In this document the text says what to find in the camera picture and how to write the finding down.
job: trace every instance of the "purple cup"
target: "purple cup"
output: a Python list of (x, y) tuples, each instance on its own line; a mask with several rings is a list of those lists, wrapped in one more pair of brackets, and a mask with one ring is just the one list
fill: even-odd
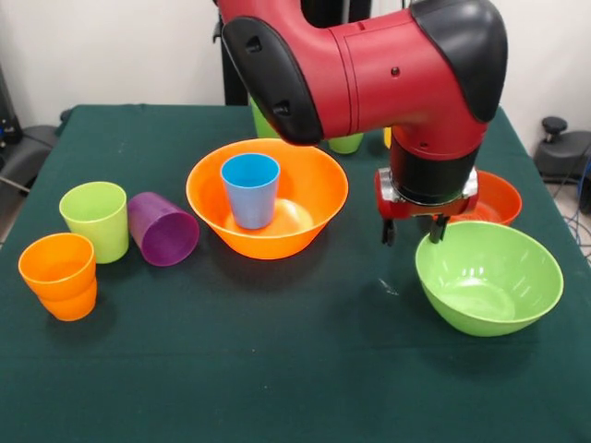
[(153, 192), (142, 192), (130, 199), (127, 217), (141, 255), (154, 266), (183, 261), (199, 241), (197, 220)]

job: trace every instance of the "green cup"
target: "green cup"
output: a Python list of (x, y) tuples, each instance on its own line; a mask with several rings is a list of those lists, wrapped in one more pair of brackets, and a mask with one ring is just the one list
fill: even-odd
[(127, 195), (121, 186), (108, 182), (76, 186), (62, 197), (59, 211), (72, 233), (92, 242), (97, 263), (112, 263), (127, 252)]
[(258, 138), (281, 138), (279, 134), (269, 124), (265, 116), (260, 111), (259, 107), (250, 97), (250, 107), (252, 108), (252, 115), (255, 119), (255, 129), (257, 130)]
[(329, 148), (338, 154), (352, 154), (359, 149), (363, 133), (329, 139)]

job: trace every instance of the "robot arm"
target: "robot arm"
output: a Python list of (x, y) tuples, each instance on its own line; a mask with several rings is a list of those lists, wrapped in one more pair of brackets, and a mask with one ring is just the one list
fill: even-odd
[(392, 127), (376, 174), (386, 222), (476, 204), (476, 154), (504, 84), (507, 38), (489, 0), (424, 0), (311, 26), (300, 0), (218, 0), (223, 43), (262, 113), (301, 145)]

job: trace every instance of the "green tablecloth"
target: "green tablecloth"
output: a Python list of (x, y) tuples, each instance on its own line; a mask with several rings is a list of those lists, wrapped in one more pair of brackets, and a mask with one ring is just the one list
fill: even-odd
[(566, 286), (512, 336), (471, 338), (438, 317), (414, 269), (416, 220), (381, 245), (380, 132), (339, 158), (350, 197), (296, 257), (240, 257), (201, 223), (178, 266), (151, 267), (133, 244), (100, 266), (99, 303), (71, 324), (20, 280), (24, 247), (66, 229), (70, 187), (115, 181), (188, 209), (192, 166), (254, 134), (248, 108), (76, 109), (0, 251), (2, 441), (591, 441), (591, 275), (502, 111), (478, 165), (522, 192), (515, 226), (556, 256)]

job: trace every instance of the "blue cup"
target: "blue cup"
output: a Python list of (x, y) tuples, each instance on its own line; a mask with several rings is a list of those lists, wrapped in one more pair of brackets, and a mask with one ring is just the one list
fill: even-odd
[(235, 222), (244, 229), (271, 223), (279, 184), (279, 163), (268, 155), (240, 154), (222, 166), (222, 179)]

